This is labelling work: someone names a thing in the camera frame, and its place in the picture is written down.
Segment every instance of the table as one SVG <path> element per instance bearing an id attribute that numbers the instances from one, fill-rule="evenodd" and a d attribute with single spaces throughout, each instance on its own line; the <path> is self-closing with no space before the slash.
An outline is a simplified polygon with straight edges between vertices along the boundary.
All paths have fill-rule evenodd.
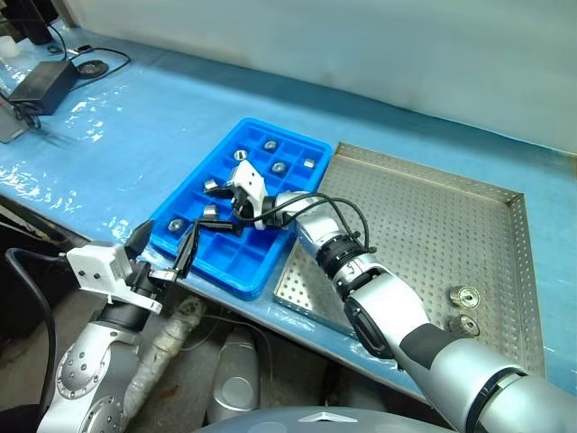
<path id="1" fill-rule="evenodd" d="M 575 161 L 559 152 L 408 112 L 364 97 L 65 29 L 85 43 L 130 54 L 127 68 L 70 93 L 27 133 L 0 147 L 0 193 L 88 238 L 123 242 L 242 118 L 256 117 L 336 146 L 339 141 L 526 194 L 548 379 L 577 392 Z M 20 43 L 2 65 L 13 89 L 45 47 Z M 87 55 L 111 63 L 112 53 Z M 157 266 L 169 263 L 147 250 Z M 422 398 L 391 361 L 272 300 L 282 263 L 262 296 L 242 301 L 196 275 L 189 289 L 380 382 Z"/>

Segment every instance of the metal sheet with holes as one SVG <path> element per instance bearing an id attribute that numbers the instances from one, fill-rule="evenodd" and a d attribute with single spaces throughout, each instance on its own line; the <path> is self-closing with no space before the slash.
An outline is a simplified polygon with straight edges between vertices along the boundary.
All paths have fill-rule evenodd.
<path id="1" fill-rule="evenodd" d="M 320 190 L 353 200 L 369 220 L 382 263 L 413 287 L 433 323 L 459 313 L 479 325 L 478 339 L 528 371 L 545 376 L 523 194 L 341 143 Z M 341 209 L 362 230 L 351 209 Z M 476 309 L 458 309 L 449 291 L 472 286 Z M 353 336 L 331 284 L 295 244 L 275 299 Z"/>

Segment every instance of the white wall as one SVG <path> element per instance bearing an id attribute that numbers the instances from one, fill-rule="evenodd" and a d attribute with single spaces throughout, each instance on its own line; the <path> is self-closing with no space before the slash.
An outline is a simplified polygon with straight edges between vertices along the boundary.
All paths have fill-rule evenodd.
<path id="1" fill-rule="evenodd" d="M 66 0 L 93 32 L 577 153 L 575 0 Z"/>

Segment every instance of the black power brick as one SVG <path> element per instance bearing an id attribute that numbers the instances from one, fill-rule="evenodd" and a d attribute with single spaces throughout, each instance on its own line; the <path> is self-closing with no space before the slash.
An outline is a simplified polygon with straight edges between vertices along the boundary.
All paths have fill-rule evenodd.
<path id="1" fill-rule="evenodd" d="M 14 106 L 32 104 L 37 115 L 51 115 L 77 79 L 78 71 L 71 61 L 41 61 L 8 99 Z"/>

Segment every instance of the blue plastic tray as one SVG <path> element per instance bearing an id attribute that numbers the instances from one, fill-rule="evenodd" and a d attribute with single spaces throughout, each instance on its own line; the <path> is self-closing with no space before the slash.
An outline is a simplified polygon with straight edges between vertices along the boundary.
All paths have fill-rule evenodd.
<path id="1" fill-rule="evenodd" d="M 274 151 L 264 149 L 269 140 L 277 143 Z M 326 143 L 272 124 L 243 119 L 154 212 L 153 247 L 174 259 L 190 222 L 202 216 L 206 205 L 217 205 L 221 219 L 234 219 L 230 200 L 211 198 L 203 193 L 203 187 L 210 179 L 218 185 L 226 183 L 231 170 L 238 165 L 233 155 L 239 149 L 248 152 L 247 160 L 264 178 L 269 195 L 288 190 L 316 190 L 333 153 Z M 314 169 L 304 166 L 306 159 L 315 161 Z M 272 172 L 275 162 L 286 164 L 284 173 Z M 186 224 L 172 233 L 168 225 L 175 218 Z M 260 231 L 247 227 L 241 236 L 201 230 L 192 268 L 239 298 L 254 299 L 261 294 L 283 248 L 293 240 L 293 234 L 287 230 Z"/>

